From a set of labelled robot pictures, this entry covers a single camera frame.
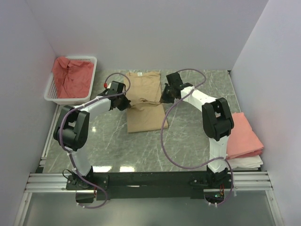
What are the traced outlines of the beige t shirt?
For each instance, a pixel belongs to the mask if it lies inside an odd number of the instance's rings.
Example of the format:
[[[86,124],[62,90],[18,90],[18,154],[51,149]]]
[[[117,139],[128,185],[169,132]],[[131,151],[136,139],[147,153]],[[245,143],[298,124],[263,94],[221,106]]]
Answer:
[[[126,76],[124,83],[130,85],[126,97],[131,101],[127,109],[128,133],[166,129],[168,123],[163,122],[165,110],[160,103],[160,72],[128,72]]]

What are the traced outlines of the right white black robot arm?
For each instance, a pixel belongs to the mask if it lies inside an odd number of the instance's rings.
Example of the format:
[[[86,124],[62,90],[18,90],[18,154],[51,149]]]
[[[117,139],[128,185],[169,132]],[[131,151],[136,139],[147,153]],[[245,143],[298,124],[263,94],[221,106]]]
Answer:
[[[217,188],[222,182],[221,172],[227,169],[227,143],[234,128],[234,121],[228,101],[221,97],[211,97],[190,83],[184,83],[179,72],[166,76],[167,83],[160,98],[161,103],[173,103],[176,99],[184,101],[202,113],[203,130],[209,138],[209,161],[207,168],[212,173],[206,177],[207,184]]]

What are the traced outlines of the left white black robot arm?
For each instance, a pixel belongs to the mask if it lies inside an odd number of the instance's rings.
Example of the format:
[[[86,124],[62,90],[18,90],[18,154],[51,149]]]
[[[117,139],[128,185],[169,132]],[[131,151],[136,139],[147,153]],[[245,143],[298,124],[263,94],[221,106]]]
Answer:
[[[112,81],[109,86],[87,103],[62,107],[53,133],[54,139],[67,152],[73,169],[79,175],[77,183],[83,189],[93,186],[93,167],[90,164],[84,145],[88,138],[89,122],[96,116],[117,108],[124,111],[130,107],[126,97],[126,85]]]

